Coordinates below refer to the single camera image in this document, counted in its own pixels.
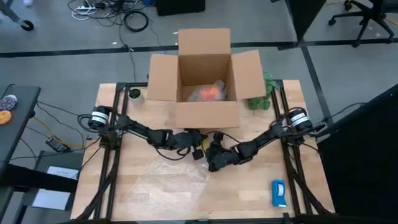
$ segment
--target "yellow cable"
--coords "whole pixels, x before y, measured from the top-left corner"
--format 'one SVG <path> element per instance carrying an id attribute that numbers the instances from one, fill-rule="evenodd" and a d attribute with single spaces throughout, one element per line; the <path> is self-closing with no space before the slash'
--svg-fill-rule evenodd
<path id="1" fill-rule="evenodd" d="M 338 4 L 338 3 L 341 3 L 341 2 L 345 2 L 345 0 L 342 0 L 342 1 L 331 1 L 331 2 L 326 2 L 326 4 Z M 392 23 L 392 24 L 398 26 L 398 22 L 393 21 L 393 20 L 391 20 L 391 19 L 389 19 L 389 18 L 386 18 L 386 19 L 387 19 L 387 21 L 389 21 L 390 23 Z"/>
<path id="2" fill-rule="evenodd" d="M 59 140 L 59 139 L 53 134 L 53 132 L 51 131 L 51 129 L 50 129 L 41 119 L 36 118 L 36 117 L 34 117 L 34 119 L 46 128 L 46 130 L 49 132 L 49 134 L 51 135 L 51 137 L 54 138 L 54 141 L 59 142 L 59 143 L 64 144 L 64 145 L 67 145 L 67 146 L 69 146 L 69 147 L 75 147 L 75 146 L 82 147 L 82 148 L 84 147 L 84 145 L 82 145 L 82 144 L 63 142 L 63 141 Z"/>

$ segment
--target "wooden table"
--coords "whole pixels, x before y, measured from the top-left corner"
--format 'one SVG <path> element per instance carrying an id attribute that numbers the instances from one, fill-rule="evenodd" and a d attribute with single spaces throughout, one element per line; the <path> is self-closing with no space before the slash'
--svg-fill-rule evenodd
<path id="1" fill-rule="evenodd" d="M 284 86 L 289 106 L 305 107 L 299 81 L 285 80 Z M 114 91 L 115 84 L 101 84 L 96 105 L 111 106 Z M 127 115 L 152 129 L 171 129 L 173 125 L 171 111 L 173 111 L 171 102 L 146 100 L 141 107 L 135 108 L 129 101 Z M 248 110 L 246 101 L 239 102 L 239 114 L 241 127 L 223 131 L 242 141 L 257 137 L 267 129 L 271 121 L 275 120 L 273 107 L 268 111 L 251 111 Z M 224 143 L 225 147 L 234 144 L 228 138 Z M 311 139 L 307 140 L 307 144 L 317 146 Z M 97 148 L 98 145 L 88 148 L 83 162 Z M 308 187 L 326 209 L 333 211 L 319 155 L 307 146 L 301 146 L 300 151 Z M 165 150 L 162 152 L 170 157 L 176 156 L 175 152 Z M 96 193 L 103 154 L 103 150 L 97 153 L 81 172 L 72 218 L 79 216 Z M 287 207 L 272 206 L 271 182 L 275 179 L 284 179 L 287 183 L 280 141 L 274 141 L 261 149 L 251 162 L 239 166 L 230 165 L 211 173 L 207 171 L 204 159 L 198 162 L 188 155 L 181 161 L 168 161 L 160 157 L 145 140 L 125 135 L 112 220 L 275 218 L 282 217 L 284 212 L 294 216 L 288 184 L 285 196 Z M 300 208 L 304 211 L 301 191 L 297 192 Z M 103 198 L 104 200 L 108 198 L 107 193 Z"/>

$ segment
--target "office chair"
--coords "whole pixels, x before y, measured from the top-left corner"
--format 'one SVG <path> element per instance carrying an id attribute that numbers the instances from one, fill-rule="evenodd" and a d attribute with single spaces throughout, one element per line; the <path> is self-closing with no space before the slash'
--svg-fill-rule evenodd
<path id="1" fill-rule="evenodd" d="M 383 27 L 389 34 L 390 37 L 387 40 L 387 44 L 392 42 L 392 38 L 395 35 L 391 28 L 386 24 L 384 19 L 386 18 L 387 12 L 398 12 L 398 1 L 397 0 L 370 0 L 373 3 L 373 7 L 369 8 L 364 6 L 363 4 L 354 1 L 354 0 L 346 0 L 344 2 L 345 9 L 349 11 L 354 4 L 358 6 L 360 11 L 359 12 L 349 12 L 344 14 L 334 15 L 329 20 L 329 25 L 333 26 L 336 23 L 336 18 L 339 17 L 354 17 L 354 16 L 361 16 L 363 20 L 359 23 L 362 25 L 361 32 L 359 32 L 358 38 L 356 39 L 355 43 L 352 44 L 353 47 L 357 47 L 361 45 L 361 38 L 365 29 L 367 28 L 369 21 L 372 19 L 377 22 L 381 27 Z"/>

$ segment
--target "plastic wrap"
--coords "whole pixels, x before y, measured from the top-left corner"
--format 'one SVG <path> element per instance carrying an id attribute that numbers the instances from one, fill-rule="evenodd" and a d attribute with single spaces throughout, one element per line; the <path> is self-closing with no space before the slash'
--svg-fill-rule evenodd
<path id="1" fill-rule="evenodd" d="M 184 220 L 208 180 L 206 161 L 201 161 L 190 156 L 177 162 L 156 159 L 132 186 L 125 209 L 136 220 Z"/>
<path id="2" fill-rule="evenodd" d="M 217 80 L 211 85 L 197 86 L 189 96 L 188 102 L 224 101 L 225 99 L 225 84 Z"/>

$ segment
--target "artificial plant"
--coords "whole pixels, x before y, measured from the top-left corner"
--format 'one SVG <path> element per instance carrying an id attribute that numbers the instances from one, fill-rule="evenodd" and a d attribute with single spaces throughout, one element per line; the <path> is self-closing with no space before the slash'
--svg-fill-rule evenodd
<path id="1" fill-rule="evenodd" d="M 268 110 L 271 106 L 269 98 L 271 97 L 271 92 L 273 89 L 279 90 L 279 84 L 272 79 L 272 74 L 269 72 L 264 72 L 263 74 L 264 83 L 266 86 L 266 95 L 262 97 L 256 97 L 249 99 L 250 110 Z"/>

